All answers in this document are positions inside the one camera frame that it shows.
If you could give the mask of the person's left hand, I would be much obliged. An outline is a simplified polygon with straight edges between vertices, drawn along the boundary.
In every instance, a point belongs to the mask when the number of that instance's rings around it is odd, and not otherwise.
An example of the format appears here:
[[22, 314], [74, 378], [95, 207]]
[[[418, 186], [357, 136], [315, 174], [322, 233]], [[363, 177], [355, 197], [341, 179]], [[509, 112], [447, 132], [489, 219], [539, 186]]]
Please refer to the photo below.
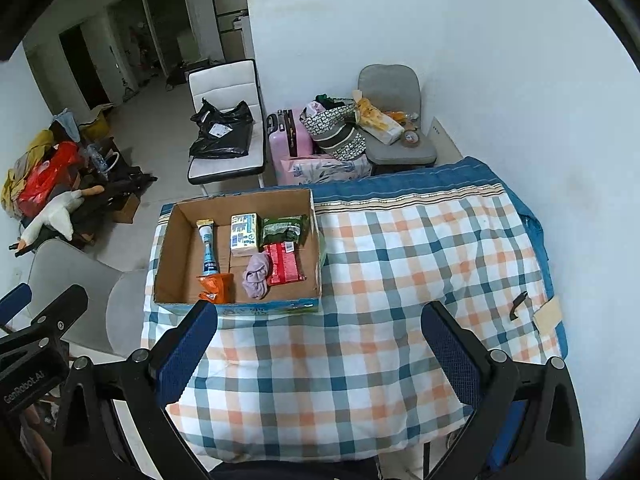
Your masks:
[[32, 456], [35, 457], [44, 478], [50, 479], [52, 470], [52, 451], [50, 446], [47, 445], [46, 440], [43, 439], [42, 435], [38, 431], [41, 426], [41, 419], [34, 404], [29, 408], [26, 408], [26, 410], [21, 414], [21, 422], [26, 441], [32, 451]]

